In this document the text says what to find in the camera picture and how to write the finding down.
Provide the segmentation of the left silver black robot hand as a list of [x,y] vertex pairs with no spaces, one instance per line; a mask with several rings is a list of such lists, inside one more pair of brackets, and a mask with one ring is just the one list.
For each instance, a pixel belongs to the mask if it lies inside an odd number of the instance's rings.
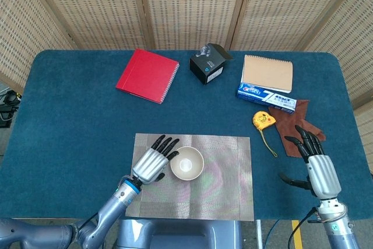
[[163,170],[179,155],[175,149],[179,138],[158,137],[132,168],[132,180],[138,185],[149,185],[164,177]]

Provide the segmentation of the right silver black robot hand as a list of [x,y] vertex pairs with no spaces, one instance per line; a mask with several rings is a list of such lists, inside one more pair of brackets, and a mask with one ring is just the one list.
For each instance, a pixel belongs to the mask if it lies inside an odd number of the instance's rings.
[[289,142],[295,144],[307,167],[308,176],[305,181],[294,180],[284,173],[279,173],[283,182],[293,187],[310,190],[319,200],[337,198],[342,188],[336,174],[332,160],[325,154],[319,139],[313,133],[295,126],[302,140],[293,136],[285,136]]

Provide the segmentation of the white ceramic bowl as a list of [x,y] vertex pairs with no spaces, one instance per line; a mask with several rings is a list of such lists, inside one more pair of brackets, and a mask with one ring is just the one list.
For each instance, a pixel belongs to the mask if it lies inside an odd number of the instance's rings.
[[170,161],[173,175],[183,181],[198,178],[205,166],[201,152],[191,146],[180,147],[177,152],[178,155]]

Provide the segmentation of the grey woven placemat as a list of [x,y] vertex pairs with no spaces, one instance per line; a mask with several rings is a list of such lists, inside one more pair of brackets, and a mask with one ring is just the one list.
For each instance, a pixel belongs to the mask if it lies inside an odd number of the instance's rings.
[[128,206],[136,218],[243,220],[254,219],[251,144],[249,137],[176,135],[176,148],[191,146],[204,159],[196,179],[177,178],[170,166],[159,182],[144,185]]

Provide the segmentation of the brown cloth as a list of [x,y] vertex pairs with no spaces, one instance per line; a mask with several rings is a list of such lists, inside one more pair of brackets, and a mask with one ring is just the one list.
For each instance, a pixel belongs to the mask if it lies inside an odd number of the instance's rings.
[[305,119],[308,109],[308,103],[309,100],[297,100],[295,112],[293,112],[292,114],[273,107],[268,108],[270,115],[276,120],[276,129],[280,135],[281,141],[286,151],[286,155],[289,157],[301,158],[301,155],[295,144],[287,141],[284,138],[285,136],[293,136],[301,139],[300,134],[295,128],[295,125],[298,125],[306,131],[311,132],[312,134],[317,136],[320,141],[326,140],[326,136],[324,135],[322,130],[312,125]]

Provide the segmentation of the yellow floor tape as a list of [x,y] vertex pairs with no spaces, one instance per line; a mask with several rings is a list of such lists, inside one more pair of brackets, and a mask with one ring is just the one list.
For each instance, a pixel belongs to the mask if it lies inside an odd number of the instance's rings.
[[291,249],[303,249],[299,224],[299,220],[291,221],[292,230],[294,231],[293,237],[291,238]]

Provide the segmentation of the grey-blue robot torso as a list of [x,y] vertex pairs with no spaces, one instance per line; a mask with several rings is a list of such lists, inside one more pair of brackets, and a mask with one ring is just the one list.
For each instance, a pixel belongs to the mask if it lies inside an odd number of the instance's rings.
[[113,249],[242,249],[235,220],[138,219],[119,221]]

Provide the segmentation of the yellow tape measure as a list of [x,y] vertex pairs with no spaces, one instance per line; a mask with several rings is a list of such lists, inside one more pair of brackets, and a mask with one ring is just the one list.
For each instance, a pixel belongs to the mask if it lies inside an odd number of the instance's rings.
[[267,149],[271,152],[273,157],[277,158],[278,157],[277,153],[268,145],[265,139],[264,133],[263,133],[264,129],[271,127],[272,125],[276,123],[275,118],[265,111],[258,111],[252,117],[252,123],[254,127],[259,131],[262,137],[262,140],[265,146],[267,147]]

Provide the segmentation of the blue felt table cover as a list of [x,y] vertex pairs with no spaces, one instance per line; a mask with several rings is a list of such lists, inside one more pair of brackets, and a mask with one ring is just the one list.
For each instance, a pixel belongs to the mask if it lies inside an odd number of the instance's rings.
[[131,51],[45,50],[34,59],[0,167],[0,217],[87,218],[129,173],[137,133],[245,136],[250,139],[254,216],[296,219],[316,204],[303,160],[287,157],[275,128],[265,146],[252,125],[260,105],[240,100],[243,51],[203,85],[192,51],[162,51],[180,66],[163,103],[116,89]]

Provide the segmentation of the white table leg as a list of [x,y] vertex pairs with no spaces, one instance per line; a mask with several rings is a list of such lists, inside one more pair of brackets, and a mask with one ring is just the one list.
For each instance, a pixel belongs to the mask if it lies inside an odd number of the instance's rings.
[[261,220],[255,221],[255,227],[256,227],[256,248],[263,249]]

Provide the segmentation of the blue toothpaste box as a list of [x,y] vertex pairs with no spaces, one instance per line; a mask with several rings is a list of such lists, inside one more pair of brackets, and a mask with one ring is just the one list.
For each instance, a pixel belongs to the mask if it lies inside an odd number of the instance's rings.
[[241,82],[240,86],[238,87],[237,97],[239,99],[251,101],[253,103],[273,107],[285,111],[289,114],[295,112],[295,108],[297,105],[296,99],[292,99],[281,94],[263,89],[261,87],[243,82]]

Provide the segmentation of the black cardboard product box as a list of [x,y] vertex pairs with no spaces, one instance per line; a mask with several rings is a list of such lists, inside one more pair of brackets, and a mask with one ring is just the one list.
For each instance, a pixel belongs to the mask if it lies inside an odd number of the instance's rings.
[[224,64],[232,59],[221,45],[208,43],[190,57],[189,68],[202,84],[206,85],[221,75]]

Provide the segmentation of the tan kraft spiral notebook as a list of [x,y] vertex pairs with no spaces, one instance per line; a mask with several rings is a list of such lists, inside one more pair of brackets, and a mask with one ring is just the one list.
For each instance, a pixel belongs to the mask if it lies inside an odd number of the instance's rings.
[[293,63],[245,55],[241,82],[263,89],[290,93],[293,88]]

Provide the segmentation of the black floor equipment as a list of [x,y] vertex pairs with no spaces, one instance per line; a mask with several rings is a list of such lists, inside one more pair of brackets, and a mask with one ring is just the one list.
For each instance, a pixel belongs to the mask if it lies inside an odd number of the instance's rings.
[[9,128],[22,96],[8,88],[0,90],[0,128]]

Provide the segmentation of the woven bamboo folding screen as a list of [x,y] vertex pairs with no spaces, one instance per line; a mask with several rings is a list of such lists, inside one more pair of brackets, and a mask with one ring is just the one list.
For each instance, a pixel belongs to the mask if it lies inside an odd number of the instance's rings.
[[373,173],[373,0],[0,0],[0,92],[46,49],[325,51],[335,55]]

